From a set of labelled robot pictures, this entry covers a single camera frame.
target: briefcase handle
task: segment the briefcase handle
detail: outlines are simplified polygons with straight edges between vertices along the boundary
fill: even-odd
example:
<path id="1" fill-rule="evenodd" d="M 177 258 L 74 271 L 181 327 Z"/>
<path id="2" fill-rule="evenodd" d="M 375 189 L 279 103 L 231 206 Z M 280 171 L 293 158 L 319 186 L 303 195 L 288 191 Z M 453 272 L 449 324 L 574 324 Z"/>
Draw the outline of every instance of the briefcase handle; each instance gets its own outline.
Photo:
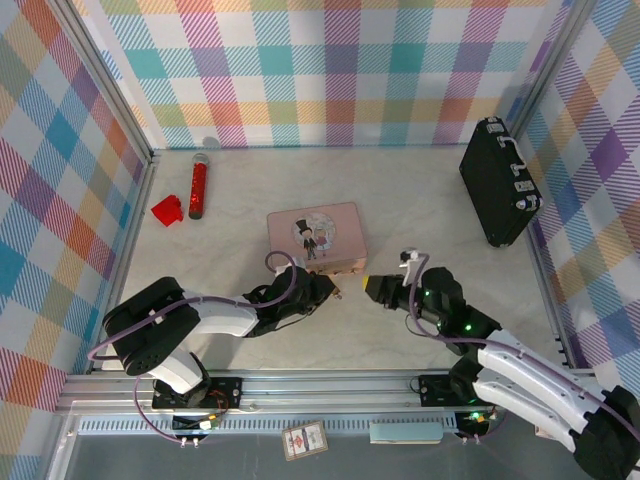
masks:
<path id="1" fill-rule="evenodd" d="M 519 164 L 518 163 L 511 164 L 511 171 L 513 172 L 513 175 L 516 177 L 519 177 L 520 170 L 524 170 L 527 168 L 527 162 L 524 161 L 524 157 L 522 155 L 522 152 L 520 151 L 520 146 L 518 145 L 518 142 L 516 142 L 515 138 L 503 137 L 503 136 L 498 137 L 498 143 L 500 144 L 500 148 L 506 148 L 507 142 L 513 143 L 513 146 L 516 149 L 516 155 L 518 156 L 518 160 L 520 160 L 521 162 Z"/>

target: cartoon character sticker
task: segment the cartoon character sticker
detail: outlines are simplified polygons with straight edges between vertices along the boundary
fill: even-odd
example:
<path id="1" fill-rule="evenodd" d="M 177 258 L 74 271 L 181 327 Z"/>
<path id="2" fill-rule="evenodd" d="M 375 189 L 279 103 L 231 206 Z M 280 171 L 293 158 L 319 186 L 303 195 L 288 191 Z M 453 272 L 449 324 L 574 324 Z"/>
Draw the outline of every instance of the cartoon character sticker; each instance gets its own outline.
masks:
<path id="1" fill-rule="evenodd" d="M 317 260 L 316 252 L 326 257 L 336 235 L 333 220 L 324 213 L 310 213 L 299 218 L 292 230 L 296 243 L 307 252 L 307 260 Z"/>

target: red object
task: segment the red object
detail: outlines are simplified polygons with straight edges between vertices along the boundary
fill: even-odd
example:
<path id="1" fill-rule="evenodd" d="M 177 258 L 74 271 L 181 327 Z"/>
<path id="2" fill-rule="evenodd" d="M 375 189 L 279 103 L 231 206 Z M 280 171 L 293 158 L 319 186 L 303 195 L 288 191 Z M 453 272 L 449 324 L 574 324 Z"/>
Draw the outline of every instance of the red object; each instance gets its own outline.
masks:
<path id="1" fill-rule="evenodd" d="M 204 213 L 204 194 L 207 187 L 207 165 L 209 158 L 204 153 L 193 157 L 193 178 L 191 180 L 191 199 L 189 200 L 189 218 L 199 220 Z"/>
<path id="2" fill-rule="evenodd" d="M 169 195 L 162 200 L 155 207 L 151 208 L 151 211 L 160 220 L 165 227 L 168 227 L 173 222 L 178 220 L 182 221 L 184 216 L 182 215 L 182 205 L 180 199 L 175 195 Z"/>

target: red toy block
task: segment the red toy block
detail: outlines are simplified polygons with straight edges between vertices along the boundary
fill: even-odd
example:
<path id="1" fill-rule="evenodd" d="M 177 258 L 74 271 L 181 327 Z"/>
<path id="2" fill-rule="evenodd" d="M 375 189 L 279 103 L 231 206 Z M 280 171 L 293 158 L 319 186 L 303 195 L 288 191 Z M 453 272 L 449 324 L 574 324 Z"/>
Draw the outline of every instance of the red toy block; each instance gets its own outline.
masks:
<path id="1" fill-rule="evenodd" d="M 151 211 L 165 227 L 168 227 L 176 220 L 181 222 L 184 218 L 180 199 L 175 195 L 169 195 L 155 207 L 151 208 Z"/>

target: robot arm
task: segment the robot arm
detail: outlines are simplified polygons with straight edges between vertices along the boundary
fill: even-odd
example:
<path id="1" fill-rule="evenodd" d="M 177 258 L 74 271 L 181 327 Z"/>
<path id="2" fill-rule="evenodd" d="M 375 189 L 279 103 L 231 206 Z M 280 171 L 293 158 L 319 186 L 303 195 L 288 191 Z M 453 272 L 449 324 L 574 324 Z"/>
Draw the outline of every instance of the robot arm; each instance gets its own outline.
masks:
<path id="1" fill-rule="evenodd" d="M 286 293 L 294 268 L 296 278 L 291 293 L 273 305 L 261 307 Z M 188 336 L 261 336 L 274 331 L 287 317 L 312 314 L 330 295 L 337 294 L 329 277 L 308 273 L 297 265 L 279 268 L 276 275 L 271 285 L 226 299 L 226 303 L 181 305 L 115 341 L 113 346 L 124 371 L 131 376 L 148 373 L 156 379 L 157 390 L 171 391 L 184 406 L 197 407 L 210 393 L 211 382 L 197 357 L 180 347 Z M 172 277 L 161 278 L 109 312 L 103 320 L 105 331 L 113 337 L 168 305 L 194 297 L 201 295 L 184 291 Z"/>
<path id="2" fill-rule="evenodd" d="M 620 386 L 608 392 L 597 384 L 581 383 L 537 355 L 468 305 L 462 287 L 446 268 L 431 268 L 416 278 L 415 266 L 424 258 L 415 251 L 403 252 L 401 266 L 407 267 L 407 276 L 369 277 L 365 291 L 385 308 L 411 311 L 411 283 L 420 282 L 414 287 L 414 311 L 436 326 L 435 339 L 462 357 L 450 371 L 457 396 L 465 402 L 481 399 L 500 405 L 543 428 L 593 478 L 626 478 L 640 459 L 640 443 L 607 410 L 637 430 L 640 407 L 633 394 Z"/>

